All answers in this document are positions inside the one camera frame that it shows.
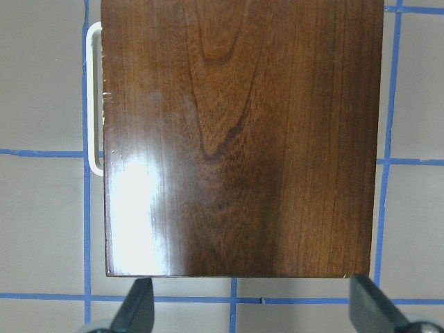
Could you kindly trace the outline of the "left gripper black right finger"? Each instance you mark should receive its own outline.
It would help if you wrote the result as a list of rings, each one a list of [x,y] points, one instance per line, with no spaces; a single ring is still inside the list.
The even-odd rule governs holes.
[[[350,278],[348,315],[356,332],[442,332],[433,321],[405,316],[366,275]]]

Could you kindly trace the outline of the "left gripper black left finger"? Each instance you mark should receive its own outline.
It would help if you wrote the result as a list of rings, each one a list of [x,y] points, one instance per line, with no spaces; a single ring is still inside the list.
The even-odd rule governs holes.
[[[112,319],[84,324],[80,332],[152,332],[154,296],[151,278],[133,282],[127,296]]]

